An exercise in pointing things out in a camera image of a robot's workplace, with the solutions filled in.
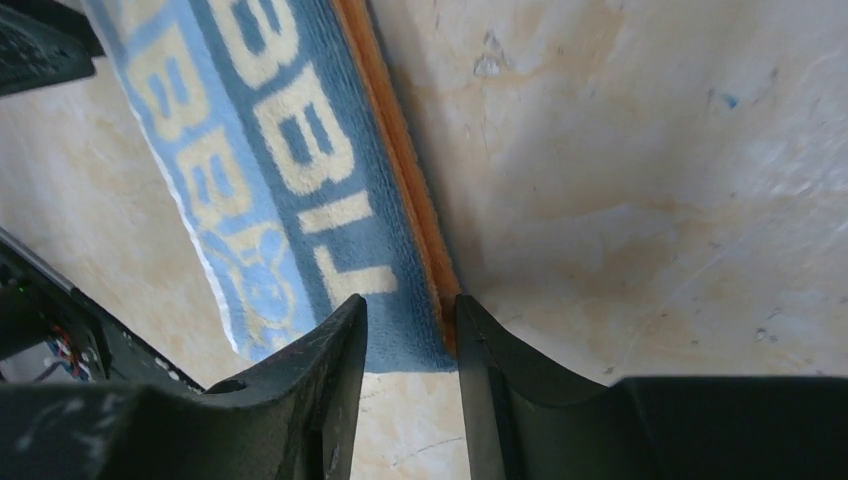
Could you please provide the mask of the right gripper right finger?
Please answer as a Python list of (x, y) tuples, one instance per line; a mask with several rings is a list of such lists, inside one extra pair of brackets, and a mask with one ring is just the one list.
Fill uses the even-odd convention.
[(455, 302), (475, 479), (843, 479), (847, 382), (641, 376), (606, 386)]

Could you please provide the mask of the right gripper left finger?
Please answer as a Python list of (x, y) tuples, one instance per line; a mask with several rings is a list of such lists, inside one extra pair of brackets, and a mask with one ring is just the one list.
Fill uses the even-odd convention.
[(206, 392), (133, 382), (1, 389), (5, 479), (346, 479), (367, 347), (349, 297)]

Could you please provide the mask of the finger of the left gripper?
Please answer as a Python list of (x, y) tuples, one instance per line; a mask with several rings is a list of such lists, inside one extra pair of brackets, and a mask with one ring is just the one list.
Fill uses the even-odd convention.
[(104, 55), (81, 9), (52, 0), (1, 0), (3, 97), (91, 77), (93, 60)]

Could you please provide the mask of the rabbit print striped towel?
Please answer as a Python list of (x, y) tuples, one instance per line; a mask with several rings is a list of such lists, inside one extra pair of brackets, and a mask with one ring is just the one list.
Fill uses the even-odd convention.
[(454, 369), (459, 284), (365, 2), (83, 7), (237, 354), (358, 294), (369, 372)]

